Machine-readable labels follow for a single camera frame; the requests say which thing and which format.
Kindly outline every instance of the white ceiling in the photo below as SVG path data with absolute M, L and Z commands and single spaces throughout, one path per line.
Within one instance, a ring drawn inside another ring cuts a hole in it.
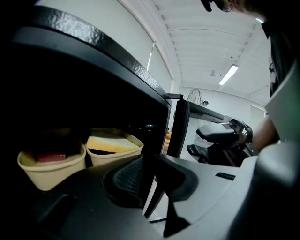
M 120 2 L 132 2 L 133 14 L 142 9 L 138 4 L 150 13 L 159 34 L 164 36 L 158 48 L 161 53 L 170 53 L 162 54 L 163 58 L 171 73 L 179 73 L 182 87 L 222 91 L 262 105 L 269 101 L 270 42 L 254 17 L 223 13 L 214 4 L 209 13 L 200 0 Z M 143 22 L 143 16 L 145 12 L 139 21 L 151 26 L 149 19 Z M 170 56 L 172 60 L 177 58 L 176 64 L 168 64 Z M 237 64 L 239 69 L 221 87 L 218 83 L 232 64 Z

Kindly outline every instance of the beige container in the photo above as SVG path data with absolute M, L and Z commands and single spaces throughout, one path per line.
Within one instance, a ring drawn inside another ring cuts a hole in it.
M 92 160 L 93 166 L 106 165 L 108 163 L 115 162 L 115 161 L 118 161 L 123 158 L 139 155 L 139 154 L 141 154 L 142 148 L 144 147 L 144 144 L 140 140 L 138 140 L 136 137 L 134 137 L 128 133 L 125 133 L 119 129 L 94 128 L 94 129 L 91 129 L 91 131 L 92 131 L 92 133 L 101 131 L 101 132 L 105 132 L 105 133 L 111 133 L 111 134 L 115 134 L 118 136 L 122 136 L 122 137 L 127 138 L 130 142 L 139 146 L 138 149 L 134 149 L 134 150 L 131 150 L 128 152 L 113 153 L 113 154 L 107 154 L 107 155 L 98 155 L 98 154 L 91 153 L 85 144 L 86 151 L 90 155 L 90 159 Z
M 48 191 L 73 173 L 85 168 L 86 150 L 81 146 L 80 154 L 71 155 L 58 164 L 39 163 L 32 154 L 20 152 L 18 165 L 26 172 L 38 189 Z

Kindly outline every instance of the wall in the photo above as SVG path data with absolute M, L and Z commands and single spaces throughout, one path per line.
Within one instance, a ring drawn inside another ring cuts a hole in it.
M 147 68 L 152 39 L 142 25 L 117 0 L 42 0 L 37 5 L 73 14 L 94 25 Z M 151 73 L 163 89 L 170 92 L 171 77 L 166 74 L 168 70 L 158 51 L 153 57 L 152 61 L 156 62 L 152 64 Z
M 188 94 L 192 88 L 180 88 L 180 93 L 185 96 L 187 100 Z M 207 108 L 214 110 L 220 114 L 227 114 L 236 117 L 246 124 L 250 124 L 250 107 L 251 105 L 264 109 L 264 106 L 254 103 L 250 100 L 237 97 L 234 95 L 199 89 L 203 100 L 207 100 L 209 105 Z

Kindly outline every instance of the ceiling light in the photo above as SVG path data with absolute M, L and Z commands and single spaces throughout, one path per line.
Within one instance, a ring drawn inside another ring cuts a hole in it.
M 236 70 L 238 70 L 238 69 L 239 69 L 239 66 L 237 66 L 235 64 L 232 64 L 229 71 L 225 74 L 225 76 L 219 82 L 219 85 L 224 85 L 229 80 L 229 78 L 231 78 L 233 76 L 233 74 L 236 72 Z
M 262 19 L 256 18 L 257 21 L 259 21 L 260 23 L 263 23 Z

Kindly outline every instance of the yellow sponge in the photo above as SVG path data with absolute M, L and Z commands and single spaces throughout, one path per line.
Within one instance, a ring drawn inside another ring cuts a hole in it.
M 139 148 L 139 146 L 124 137 L 103 132 L 97 132 L 97 136 L 90 136 L 86 145 L 89 149 L 115 153 Z

